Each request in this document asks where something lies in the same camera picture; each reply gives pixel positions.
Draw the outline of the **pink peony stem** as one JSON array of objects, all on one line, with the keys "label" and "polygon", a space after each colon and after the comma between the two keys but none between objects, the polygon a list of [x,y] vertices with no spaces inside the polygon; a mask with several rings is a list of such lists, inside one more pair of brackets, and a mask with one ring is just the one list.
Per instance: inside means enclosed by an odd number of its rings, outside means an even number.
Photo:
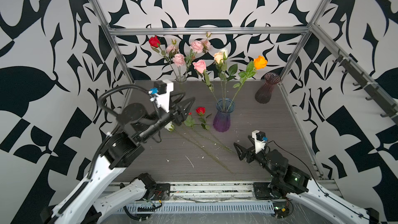
[{"label": "pink peony stem", "polygon": [[206,33],[206,38],[201,39],[201,40],[194,40],[190,44],[190,50],[188,55],[185,58],[186,62],[186,72],[185,75],[188,75],[188,72],[190,70],[190,66],[192,65],[193,61],[196,59],[196,56],[201,53],[208,53],[211,49],[211,44],[210,44],[210,37],[212,33],[207,32]]}]

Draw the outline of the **pink carnation spray stem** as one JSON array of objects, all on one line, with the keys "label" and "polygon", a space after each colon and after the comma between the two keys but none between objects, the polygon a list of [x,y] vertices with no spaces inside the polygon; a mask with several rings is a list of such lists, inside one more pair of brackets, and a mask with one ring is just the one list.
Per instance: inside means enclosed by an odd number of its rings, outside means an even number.
[{"label": "pink carnation spray stem", "polygon": [[171,44],[166,48],[166,57],[169,64],[174,64],[177,68],[178,75],[183,75],[181,69],[186,66],[185,56],[179,52],[177,40],[172,39]]}]

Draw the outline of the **blue purple glass vase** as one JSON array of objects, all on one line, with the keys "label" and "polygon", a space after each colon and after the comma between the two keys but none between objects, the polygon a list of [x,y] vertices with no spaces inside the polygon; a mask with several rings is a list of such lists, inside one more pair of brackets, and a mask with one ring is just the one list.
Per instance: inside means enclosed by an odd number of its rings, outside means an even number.
[{"label": "blue purple glass vase", "polygon": [[230,98],[219,99],[216,109],[217,113],[213,119],[213,128],[217,132],[226,132],[231,126],[231,114],[235,110],[235,103]]}]

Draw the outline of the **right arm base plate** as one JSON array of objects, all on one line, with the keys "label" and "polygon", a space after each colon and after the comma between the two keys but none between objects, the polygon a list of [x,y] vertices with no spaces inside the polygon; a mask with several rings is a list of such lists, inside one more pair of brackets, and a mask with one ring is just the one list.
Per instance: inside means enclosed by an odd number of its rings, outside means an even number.
[{"label": "right arm base plate", "polygon": [[257,200],[276,200],[280,199],[280,194],[270,188],[270,183],[253,183],[254,195]]}]

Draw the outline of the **orange artificial rose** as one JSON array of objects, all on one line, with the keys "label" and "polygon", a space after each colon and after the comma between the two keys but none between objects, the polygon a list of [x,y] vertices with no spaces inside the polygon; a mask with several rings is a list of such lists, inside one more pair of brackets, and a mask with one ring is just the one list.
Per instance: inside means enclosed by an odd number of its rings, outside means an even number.
[{"label": "orange artificial rose", "polygon": [[257,71],[265,68],[267,66],[267,64],[268,64],[268,61],[265,59],[264,56],[258,56],[256,59],[254,59],[253,61],[250,61],[247,64],[245,71],[241,71],[238,73],[239,82],[233,86],[233,88],[237,88],[237,91],[232,98],[232,101],[231,101],[232,103],[234,102],[238,93],[241,91],[245,82],[248,79],[254,77],[257,74]]}]

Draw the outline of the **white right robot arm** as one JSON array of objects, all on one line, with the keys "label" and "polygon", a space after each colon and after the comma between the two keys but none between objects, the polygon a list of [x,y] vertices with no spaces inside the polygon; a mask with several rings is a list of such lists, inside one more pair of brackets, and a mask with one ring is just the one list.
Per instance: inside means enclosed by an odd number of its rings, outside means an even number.
[{"label": "white right robot arm", "polygon": [[253,183],[258,200],[293,200],[310,208],[333,224],[378,224],[379,212],[361,208],[332,193],[300,169],[291,166],[278,150],[256,152],[234,143],[238,157],[258,162],[272,177],[269,183]]}]

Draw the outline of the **peach artificial rose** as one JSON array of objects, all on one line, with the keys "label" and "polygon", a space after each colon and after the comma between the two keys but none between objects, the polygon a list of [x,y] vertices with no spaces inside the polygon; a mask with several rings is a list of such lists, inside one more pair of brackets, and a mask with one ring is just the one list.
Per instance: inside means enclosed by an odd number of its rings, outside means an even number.
[{"label": "peach artificial rose", "polygon": [[225,55],[226,51],[227,51],[226,49],[222,49],[219,52],[214,54],[214,62],[215,62],[215,66],[217,68],[218,76],[220,78],[220,83],[221,83],[222,97],[224,97],[222,66],[223,66],[223,63],[224,63],[224,55]]}]

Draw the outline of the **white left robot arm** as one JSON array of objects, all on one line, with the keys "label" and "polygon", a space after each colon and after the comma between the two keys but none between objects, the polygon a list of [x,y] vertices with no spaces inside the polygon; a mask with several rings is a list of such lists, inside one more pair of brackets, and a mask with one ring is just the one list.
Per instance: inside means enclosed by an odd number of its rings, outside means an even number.
[{"label": "white left robot arm", "polygon": [[[106,99],[123,90],[135,89],[148,96],[154,112],[141,103],[132,103],[120,113],[105,105]],[[127,186],[101,198],[103,191],[145,150],[144,143],[160,135],[171,124],[181,125],[189,116],[194,97],[174,92],[169,80],[154,82],[152,89],[127,84],[108,90],[98,97],[97,105],[115,116],[117,125],[96,150],[88,174],[58,205],[43,209],[45,224],[99,224],[132,201],[150,200],[156,189],[152,177],[143,173]]]}]

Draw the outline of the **clear ribbed glass vase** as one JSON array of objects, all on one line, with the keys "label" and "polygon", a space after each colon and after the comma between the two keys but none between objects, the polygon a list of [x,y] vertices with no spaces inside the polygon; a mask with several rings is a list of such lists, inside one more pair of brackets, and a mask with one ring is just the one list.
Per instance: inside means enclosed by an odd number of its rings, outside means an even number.
[{"label": "clear ribbed glass vase", "polygon": [[178,75],[176,76],[176,82],[179,84],[183,84],[187,81],[186,75]]}]

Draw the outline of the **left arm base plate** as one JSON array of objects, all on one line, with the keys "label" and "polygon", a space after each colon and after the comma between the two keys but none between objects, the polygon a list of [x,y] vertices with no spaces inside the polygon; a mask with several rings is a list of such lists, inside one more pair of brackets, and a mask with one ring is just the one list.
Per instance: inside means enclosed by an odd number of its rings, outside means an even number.
[{"label": "left arm base plate", "polygon": [[151,201],[164,201],[170,197],[171,185],[169,183],[156,184],[156,187],[150,191],[148,199]]}]

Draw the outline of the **dark red glass vase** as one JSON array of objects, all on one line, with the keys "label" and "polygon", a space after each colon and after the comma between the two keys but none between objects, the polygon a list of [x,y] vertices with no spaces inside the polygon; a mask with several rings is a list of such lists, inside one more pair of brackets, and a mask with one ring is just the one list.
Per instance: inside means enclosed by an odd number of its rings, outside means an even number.
[{"label": "dark red glass vase", "polygon": [[264,75],[264,84],[256,92],[255,99],[258,103],[267,104],[271,98],[275,86],[280,83],[280,76],[276,73],[266,73]]}]

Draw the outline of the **light pink artificial rose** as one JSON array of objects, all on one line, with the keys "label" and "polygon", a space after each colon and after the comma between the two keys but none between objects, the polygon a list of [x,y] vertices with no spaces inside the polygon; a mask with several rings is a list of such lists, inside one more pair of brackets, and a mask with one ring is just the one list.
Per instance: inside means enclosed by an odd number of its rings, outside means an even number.
[{"label": "light pink artificial rose", "polygon": [[199,60],[197,62],[193,62],[194,69],[198,73],[198,75],[202,78],[203,83],[208,87],[211,94],[216,100],[217,106],[220,107],[220,103],[214,93],[214,85],[210,82],[209,75],[207,73],[207,66],[204,60]]}]

